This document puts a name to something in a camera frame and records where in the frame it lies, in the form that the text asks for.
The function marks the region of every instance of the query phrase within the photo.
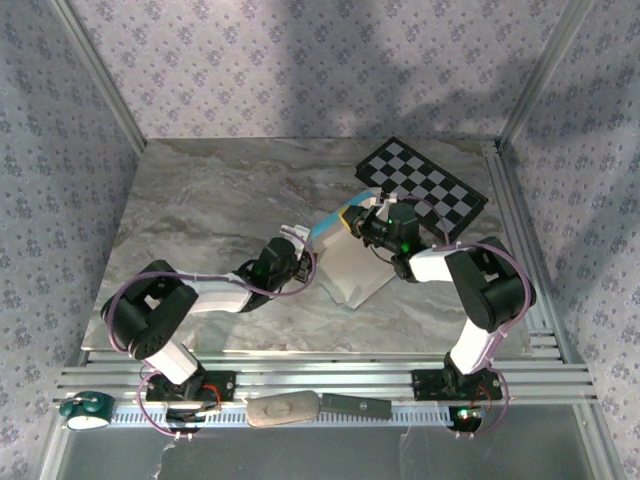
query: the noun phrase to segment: gray marble surface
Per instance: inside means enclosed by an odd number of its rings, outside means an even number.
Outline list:
[[[403,139],[489,198],[461,239],[503,236],[479,144]],[[85,349],[109,348],[103,303],[151,260],[227,273],[255,257],[281,224],[312,226],[366,187],[354,166],[384,140],[151,141],[138,166]],[[446,352],[465,320],[452,284],[391,280],[358,309],[314,284],[246,314],[190,314],[176,333],[198,351]],[[501,356],[528,351],[526,327]]]

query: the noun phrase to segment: checkerboard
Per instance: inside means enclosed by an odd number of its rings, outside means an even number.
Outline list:
[[[455,240],[478,216],[487,198],[396,138],[391,138],[356,166],[356,177],[385,192],[424,198],[444,217]],[[422,202],[412,201],[420,223],[440,240],[443,225]]]

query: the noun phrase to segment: patterned wallpaper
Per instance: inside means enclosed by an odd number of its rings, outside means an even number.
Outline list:
[[[75,0],[143,134],[497,135],[566,0]]]
[[[32,478],[136,158],[46,0],[0,2],[0,478]]]
[[[598,1],[519,137],[559,314],[640,478],[640,4]]]

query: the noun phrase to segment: green alarm clock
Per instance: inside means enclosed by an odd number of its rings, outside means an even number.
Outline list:
[[[60,405],[69,430],[103,428],[111,423],[115,398],[100,392],[80,392]]]

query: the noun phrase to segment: black mounting plate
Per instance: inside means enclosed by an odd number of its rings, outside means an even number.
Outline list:
[[[488,400],[479,387],[482,386],[491,400],[502,399],[500,378],[497,374],[487,371],[479,381],[460,387],[456,392],[445,390],[444,370],[413,370],[411,372],[413,398],[417,401],[469,401]]]
[[[205,371],[202,375],[203,385],[213,385],[220,392],[222,402],[233,401],[236,389],[236,372],[226,370]],[[147,402],[184,402],[185,399],[176,391],[176,386],[164,375],[157,375],[149,379],[147,386]],[[216,394],[209,389],[200,388],[190,401],[216,402]]]

